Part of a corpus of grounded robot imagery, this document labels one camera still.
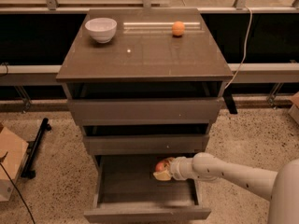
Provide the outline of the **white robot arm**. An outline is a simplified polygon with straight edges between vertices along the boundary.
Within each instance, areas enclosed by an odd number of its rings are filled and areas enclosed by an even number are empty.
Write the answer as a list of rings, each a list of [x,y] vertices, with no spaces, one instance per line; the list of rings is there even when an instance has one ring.
[[[153,175],[159,181],[223,178],[270,202],[267,224],[299,224],[298,159],[275,172],[222,161],[201,152],[192,158],[170,157],[159,161]]]

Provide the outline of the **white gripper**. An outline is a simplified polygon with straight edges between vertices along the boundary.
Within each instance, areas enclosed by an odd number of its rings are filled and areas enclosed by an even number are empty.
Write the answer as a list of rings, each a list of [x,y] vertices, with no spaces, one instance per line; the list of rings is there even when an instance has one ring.
[[[170,173],[168,170],[154,172],[153,175],[158,181],[170,181],[172,177],[175,180],[187,180],[191,172],[190,160],[186,157],[169,157],[163,160],[164,164],[170,164]]]

